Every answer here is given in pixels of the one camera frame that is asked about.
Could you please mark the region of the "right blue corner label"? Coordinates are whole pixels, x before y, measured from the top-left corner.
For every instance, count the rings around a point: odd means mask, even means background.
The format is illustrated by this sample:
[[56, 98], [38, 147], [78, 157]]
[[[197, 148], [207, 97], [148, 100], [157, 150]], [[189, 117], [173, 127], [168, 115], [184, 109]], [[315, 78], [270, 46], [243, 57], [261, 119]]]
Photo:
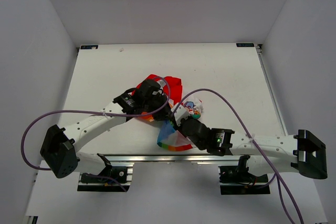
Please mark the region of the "right blue corner label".
[[254, 47], [255, 45], [254, 45], [254, 43], [241, 43], [241, 42], [239, 42], [239, 43], [236, 43], [236, 46], [245, 48], [245, 47]]

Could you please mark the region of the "colourful children's zip jacket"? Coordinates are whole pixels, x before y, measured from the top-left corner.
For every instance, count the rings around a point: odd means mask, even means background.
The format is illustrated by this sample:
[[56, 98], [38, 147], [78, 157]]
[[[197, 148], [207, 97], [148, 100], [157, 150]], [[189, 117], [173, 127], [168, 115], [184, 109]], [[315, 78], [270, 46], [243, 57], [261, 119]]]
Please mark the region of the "colourful children's zip jacket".
[[194, 95], [190, 95], [182, 102], [181, 99], [187, 95], [186, 90], [183, 89], [182, 80], [171, 76], [161, 79], [155, 74], [149, 75], [138, 84], [131, 96], [135, 98], [140, 94], [140, 89], [144, 88], [144, 84], [152, 84], [153, 82], [160, 86], [159, 91], [154, 92], [153, 97], [146, 101], [143, 108], [138, 110], [136, 114], [143, 114], [142, 119], [149, 122], [163, 121], [157, 137], [159, 147], [173, 152], [192, 149], [191, 141], [174, 128], [167, 115], [175, 109], [177, 104], [180, 104], [180, 107], [183, 107], [193, 118], [198, 120], [203, 111], [202, 101]]

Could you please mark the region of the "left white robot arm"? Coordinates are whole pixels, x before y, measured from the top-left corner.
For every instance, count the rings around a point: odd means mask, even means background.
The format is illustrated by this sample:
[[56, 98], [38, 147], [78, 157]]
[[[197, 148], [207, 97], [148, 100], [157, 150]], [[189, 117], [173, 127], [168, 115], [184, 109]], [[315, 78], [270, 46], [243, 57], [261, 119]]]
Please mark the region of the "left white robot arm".
[[104, 182], [110, 179], [112, 165], [102, 154], [88, 154], [81, 149], [90, 141], [131, 120], [153, 116], [164, 120], [170, 112], [171, 96], [169, 84], [164, 91], [156, 80], [146, 79], [139, 87], [131, 88], [115, 97], [99, 112], [72, 125], [51, 126], [46, 133], [40, 154], [57, 178], [64, 178], [72, 172], [80, 172]]

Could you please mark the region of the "left blue corner label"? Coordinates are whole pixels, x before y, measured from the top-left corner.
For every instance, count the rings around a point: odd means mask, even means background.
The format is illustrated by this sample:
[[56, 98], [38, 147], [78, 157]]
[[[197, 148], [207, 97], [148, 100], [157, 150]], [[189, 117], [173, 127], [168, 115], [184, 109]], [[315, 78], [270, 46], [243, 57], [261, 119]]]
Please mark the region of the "left blue corner label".
[[98, 45], [82, 45], [80, 50], [96, 50], [98, 49]]

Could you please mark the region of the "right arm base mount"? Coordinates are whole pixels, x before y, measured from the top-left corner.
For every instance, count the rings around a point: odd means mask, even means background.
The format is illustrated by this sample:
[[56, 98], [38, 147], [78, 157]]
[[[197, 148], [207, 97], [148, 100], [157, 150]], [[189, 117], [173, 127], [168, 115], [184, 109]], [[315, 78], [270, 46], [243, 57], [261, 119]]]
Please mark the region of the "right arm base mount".
[[241, 156], [237, 165], [219, 167], [221, 195], [269, 195], [267, 175], [255, 176], [249, 172], [247, 162], [250, 155]]

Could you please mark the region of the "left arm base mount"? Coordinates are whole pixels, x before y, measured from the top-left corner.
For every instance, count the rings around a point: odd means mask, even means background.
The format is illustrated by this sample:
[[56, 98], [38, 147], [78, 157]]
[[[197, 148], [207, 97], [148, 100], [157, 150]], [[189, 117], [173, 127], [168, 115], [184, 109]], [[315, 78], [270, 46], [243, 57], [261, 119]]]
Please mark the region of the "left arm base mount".
[[84, 172], [80, 174], [77, 191], [126, 193], [130, 188], [128, 179], [130, 166], [112, 165], [103, 155], [98, 154], [98, 160], [104, 164], [98, 172]]

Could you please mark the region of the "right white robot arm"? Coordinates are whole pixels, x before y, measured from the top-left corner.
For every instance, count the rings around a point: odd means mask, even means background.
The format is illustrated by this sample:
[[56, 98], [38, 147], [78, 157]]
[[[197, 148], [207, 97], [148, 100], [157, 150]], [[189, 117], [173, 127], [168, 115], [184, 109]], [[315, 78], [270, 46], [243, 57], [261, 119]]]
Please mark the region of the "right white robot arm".
[[174, 129], [187, 137], [199, 150], [215, 156], [248, 156], [238, 166], [238, 177], [247, 182], [255, 176], [294, 172], [312, 179], [326, 179], [326, 145], [308, 130], [282, 137], [256, 137], [230, 129], [209, 128], [188, 116], [179, 122], [171, 120]]

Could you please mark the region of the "aluminium front rail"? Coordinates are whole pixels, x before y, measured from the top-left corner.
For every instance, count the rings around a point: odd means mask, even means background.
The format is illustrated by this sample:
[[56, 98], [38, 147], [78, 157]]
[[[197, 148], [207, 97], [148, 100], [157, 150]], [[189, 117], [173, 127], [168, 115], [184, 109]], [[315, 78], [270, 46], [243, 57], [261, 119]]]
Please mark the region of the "aluminium front rail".
[[238, 161], [240, 156], [213, 155], [108, 155], [104, 156], [111, 162], [228, 162]]

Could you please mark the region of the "blue corner label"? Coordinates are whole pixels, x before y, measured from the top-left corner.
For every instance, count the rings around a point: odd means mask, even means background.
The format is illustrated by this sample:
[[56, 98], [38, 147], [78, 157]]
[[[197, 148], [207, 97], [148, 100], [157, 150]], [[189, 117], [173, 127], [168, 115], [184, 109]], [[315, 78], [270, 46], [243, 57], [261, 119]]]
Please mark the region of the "blue corner label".
[[254, 43], [241, 43], [241, 42], [239, 42], [239, 43], [236, 43], [236, 46], [245, 48], [245, 47], [254, 47], [255, 45], [254, 45]]
[[98, 45], [82, 45], [80, 50], [96, 50], [98, 49]]

